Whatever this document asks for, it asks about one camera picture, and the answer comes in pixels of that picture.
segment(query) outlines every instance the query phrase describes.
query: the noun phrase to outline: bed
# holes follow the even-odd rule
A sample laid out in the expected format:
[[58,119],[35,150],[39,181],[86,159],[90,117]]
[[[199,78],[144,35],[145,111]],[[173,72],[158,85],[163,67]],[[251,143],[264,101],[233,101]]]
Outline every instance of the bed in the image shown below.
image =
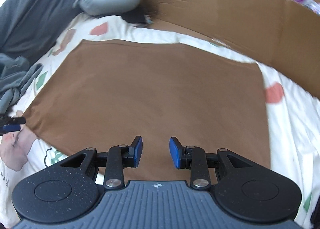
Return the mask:
[[[246,63],[257,63],[263,75],[268,117],[271,169],[295,181],[302,191],[302,203],[296,222],[310,228],[310,217],[320,195],[320,178],[315,170],[320,166],[320,101],[275,69],[232,51],[216,40],[186,31],[163,27],[155,22],[149,29],[134,28],[121,17],[92,18],[79,14],[59,36],[55,46],[38,60],[44,68],[24,96],[12,108],[11,115],[21,115],[42,90],[67,55],[81,40],[105,41],[120,39],[137,43],[187,44],[221,57]],[[11,203],[15,185],[25,177],[66,158],[62,152],[37,138],[24,128],[29,143],[27,154],[18,163],[0,160],[0,222],[7,228],[19,218]],[[17,134],[3,136],[1,144],[14,143]],[[103,181],[98,175],[97,183]]]

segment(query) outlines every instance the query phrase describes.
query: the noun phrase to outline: circular black cover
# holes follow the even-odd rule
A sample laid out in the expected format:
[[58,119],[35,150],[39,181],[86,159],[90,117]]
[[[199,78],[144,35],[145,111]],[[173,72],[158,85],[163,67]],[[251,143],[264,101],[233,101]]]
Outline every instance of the circular black cover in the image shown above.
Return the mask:
[[230,215],[251,223],[272,224],[294,219],[301,203],[299,187],[268,169],[256,171],[234,169],[221,179],[213,191],[217,204]]
[[94,181],[80,169],[61,167],[40,171],[19,182],[12,192],[12,203],[20,218],[61,223],[86,213],[99,195]]

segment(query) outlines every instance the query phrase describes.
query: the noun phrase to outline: face print on sheet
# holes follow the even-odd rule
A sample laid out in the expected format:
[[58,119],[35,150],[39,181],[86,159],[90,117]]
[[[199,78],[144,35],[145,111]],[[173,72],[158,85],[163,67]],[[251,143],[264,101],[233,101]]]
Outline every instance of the face print on sheet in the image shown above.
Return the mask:
[[[16,116],[22,116],[22,111],[17,111]],[[4,164],[14,170],[20,171],[28,162],[28,153],[37,136],[25,125],[21,125],[18,132],[10,132],[2,136],[0,144],[0,157]]]

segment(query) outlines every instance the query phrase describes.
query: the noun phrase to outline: bed sheet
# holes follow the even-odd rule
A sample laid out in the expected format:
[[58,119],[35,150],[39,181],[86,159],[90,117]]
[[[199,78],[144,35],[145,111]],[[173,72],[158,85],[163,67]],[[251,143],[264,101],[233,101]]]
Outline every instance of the bed sheet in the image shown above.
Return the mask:
[[[295,221],[304,228],[311,228],[310,216],[320,195],[320,178],[316,175],[320,167],[320,101],[317,98],[275,69],[223,46],[175,32],[134,28],[117,16],[96,19],[80,14],[61,34],[57,44],[38,61],[44,68],[13,107],[12,115],[21,115],[27,109],[69,52],[82,39],[183,43],[238,62],[257,63],[265,85],[271,168],[298,184],[302,191],[302,203]],[[23,130],[24,135],[12,133],[3,136],[0,144],[0,147],[8,145],[12,148],[10,145],[15,144],[19,136],[17,145],[20,143],[21,152],[18,154],[24,157],[19,163],[12,164],[12,168],[8,168],[4,160],[0,160],[0,202],[5,203],[0,207],[0,222],[8,228],[19,221],[11,203],[14,186],[26,176],[67,157],[36,138],[26,127]],[[24,144],[27,143],[30,146],[26,149]],[[96,182],[101,184],[102,181],[103,177],[99,175]]]

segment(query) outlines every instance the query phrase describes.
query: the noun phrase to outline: pink spot on sheet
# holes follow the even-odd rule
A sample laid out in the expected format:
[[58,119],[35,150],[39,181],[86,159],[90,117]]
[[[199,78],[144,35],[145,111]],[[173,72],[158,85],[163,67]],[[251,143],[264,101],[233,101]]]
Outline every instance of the pink spot on sheet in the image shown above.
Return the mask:
[[61,44],[60,44],[60,48],[53,52],[52,55],[57,56],[58,54],[60,54],[61,52],[63,52],[67,45],[70,43],[71,39],[73,38],[73,36],[75,35],[76,30],[75,29],[70,29],[68,30],[68,32],[66,33],[64,39],[62,40]]
[[278,82],[265,89],[266,103],[279,103],[284,97],[284,90]]
[[96,26],[95,28],[93,28],[91,31],[90,31],[90,35],[93,35],[93,36],[101,36],[105,33],[108,32],[108,22],[105,22],[99,26]]

